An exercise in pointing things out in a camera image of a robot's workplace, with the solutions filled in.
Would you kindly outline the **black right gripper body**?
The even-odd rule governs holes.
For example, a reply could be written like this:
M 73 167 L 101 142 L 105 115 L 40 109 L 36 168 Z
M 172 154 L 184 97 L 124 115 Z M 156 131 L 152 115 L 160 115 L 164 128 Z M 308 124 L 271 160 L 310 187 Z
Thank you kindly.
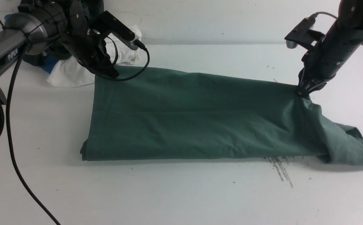
M 301 97 L 308 97 L 314 91 L 321 90 L 326 84 L 327 79 L 319 78 L 319 77 L 312 77 L 309 72 L 303 68 L 299 72 L 299 82 L 296 88 L 297 95 Z

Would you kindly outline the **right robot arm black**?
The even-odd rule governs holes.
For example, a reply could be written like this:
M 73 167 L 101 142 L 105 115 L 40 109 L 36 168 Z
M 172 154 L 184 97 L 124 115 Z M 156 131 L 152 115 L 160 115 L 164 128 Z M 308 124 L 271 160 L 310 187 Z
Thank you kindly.
M 363 44 L 363 0 L 342 0 L 338 17 L 326 34 L 312 30 L 318 15 L 304 18 L 285 37 L 288 48 L 307 50 L 296 90 L 302 97 L 321 90 Z

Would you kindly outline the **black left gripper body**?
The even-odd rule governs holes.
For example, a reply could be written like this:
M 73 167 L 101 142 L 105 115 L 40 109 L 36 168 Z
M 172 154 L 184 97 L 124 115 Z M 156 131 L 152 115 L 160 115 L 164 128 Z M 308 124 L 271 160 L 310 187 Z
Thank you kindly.
M 107 53 L 105 36 L 88 26 L 87 19 L 68 19 L 68 30 L 59 42 L 91 73 L 104 79 L 117 79 L 120 75 Z

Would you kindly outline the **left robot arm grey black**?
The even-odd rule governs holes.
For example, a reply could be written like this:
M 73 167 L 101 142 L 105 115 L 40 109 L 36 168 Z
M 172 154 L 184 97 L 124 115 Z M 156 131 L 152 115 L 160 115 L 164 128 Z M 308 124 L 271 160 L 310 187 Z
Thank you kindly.
M 39 55 L 56 42 L 94 74 L 113 68 L 104 38 L 92 32 L 81 0 L 22 0 L 18 10 L 0 31 L 0 76 L 14 63 L 17 72 L 25 55 Z M 0 88 L 0 136 L 6 104 Z

